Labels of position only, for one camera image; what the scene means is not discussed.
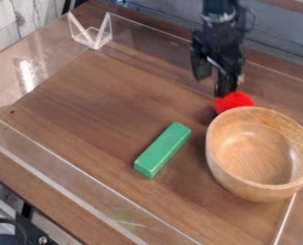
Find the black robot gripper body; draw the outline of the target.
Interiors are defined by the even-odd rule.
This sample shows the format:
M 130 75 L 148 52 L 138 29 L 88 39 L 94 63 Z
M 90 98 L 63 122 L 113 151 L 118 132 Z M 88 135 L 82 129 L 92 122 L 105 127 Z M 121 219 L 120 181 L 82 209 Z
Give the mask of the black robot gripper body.
M 222 15 L 212 14 L 200 16 L 202 25 L 200 30 L 192 30 L 190 50 L 197 50 L 206 56 L 212 67 L 222 68 L 240 65 L 244 57 L 240 44 L 245 33 L 245 13 L 233 12 Z

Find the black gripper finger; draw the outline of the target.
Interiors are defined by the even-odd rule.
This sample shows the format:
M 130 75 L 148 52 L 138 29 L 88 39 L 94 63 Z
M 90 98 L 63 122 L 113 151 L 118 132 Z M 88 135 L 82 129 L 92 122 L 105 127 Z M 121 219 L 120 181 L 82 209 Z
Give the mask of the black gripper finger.
M 190 50 L 192 73 L 196 80 L 209 78 L 212 75 L 212 64 L 206 61 L 206 56 L 197 50 Z
M 238 77 L 241 75 L 241 66 L 236 65 L 222 68 L 220 65 L 216 65 L 214 68 L 217 69 L 214 97 L 222 98 L 237 89 Z

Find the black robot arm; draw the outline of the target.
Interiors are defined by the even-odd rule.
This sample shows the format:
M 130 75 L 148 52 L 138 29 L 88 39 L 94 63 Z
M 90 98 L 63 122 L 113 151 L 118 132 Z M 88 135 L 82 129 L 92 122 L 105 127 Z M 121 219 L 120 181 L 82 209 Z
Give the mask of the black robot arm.
M 238 0 L 201 0 L 201 28 L 193 29 L 190 65 L 196 81 L 217 71 L 213 95 L 234 92 L 242 76 L 245 58 L 240 46 L 254 26 L 254 15 Z

